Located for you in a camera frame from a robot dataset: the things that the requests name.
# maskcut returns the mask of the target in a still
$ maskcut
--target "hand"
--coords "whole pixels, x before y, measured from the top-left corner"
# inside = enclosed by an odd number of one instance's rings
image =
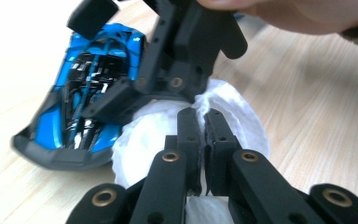
[[[198,0],[210,9],[238,10],[284,30],[323,35],[358,26],[358,0]]]

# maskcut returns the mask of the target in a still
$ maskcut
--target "toy car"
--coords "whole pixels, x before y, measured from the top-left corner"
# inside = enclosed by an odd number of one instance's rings
[[[84,119],[81,112],[121,77],[137,78],[144,45],[144,34],[119,23],[106,24],[92,40],[73,33],[54,86],[31,123],[13,136],[13,147],[55,170],[110,162],[121,127]]]

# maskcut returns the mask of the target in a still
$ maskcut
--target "wooden table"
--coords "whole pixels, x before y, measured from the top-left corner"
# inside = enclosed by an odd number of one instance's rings
[[[54,82],[78,3],[0,1],[0,223],[64,223],[89,189],[113,182],[110,166],[50,171],[9,144]],[[136,0],[122,7],[114,21],[151,33],[150,9]],[[232,83],[258,114],[270,161],[298,189],[329,182],[358,195],[358,46],[270,26],[246,37],[245,56],[220,56],[213,76]]]

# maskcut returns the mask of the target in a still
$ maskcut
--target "white cloth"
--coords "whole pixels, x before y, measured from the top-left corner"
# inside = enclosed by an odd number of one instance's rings
[[[133,122],[123,127],[123,134],[113,145],[112,160],[116,184],[128,188],[147,176],[155,155],[164,148],[165,136],[177,134],[177,113],[190,106],[197,109],[202,131],[203,116],[210,108],[219,110],[242,148],[256,150],[269,157],[269,142],[254,110],[230,84],[223,80],[210,79],[206,92],[196,96],[193,105],[160,100],[145,105],[134,114]],[[223,220],[220,215],[231,220],[229,213],[219,208],[222,204],[220,201],[214,197],[202,197],[189,200],[186,209],[189,206],[192,206],[192,209],[186,212],[186,215],[190,216],[187,223],[213,223],[209,219],[198,222],[199,219],[192,218],[192,215],[202,214],[202,211],[212,214],[213,210],[206,210],[209,203],[215,203],[214,207],[219,211],[213,215],[217,218],[215,223],[222,223],[219,221]]]

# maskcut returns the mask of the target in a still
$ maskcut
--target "blue toy car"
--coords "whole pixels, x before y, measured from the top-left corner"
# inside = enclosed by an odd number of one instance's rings
[[[135,80],[145,35],[119,23],[106,24],[92,39],[73,33],[44,103],[25,129],[13,136],[20,154],[55,170],[87,170],[111,161],[121,127],[81,117],[121,77]]]

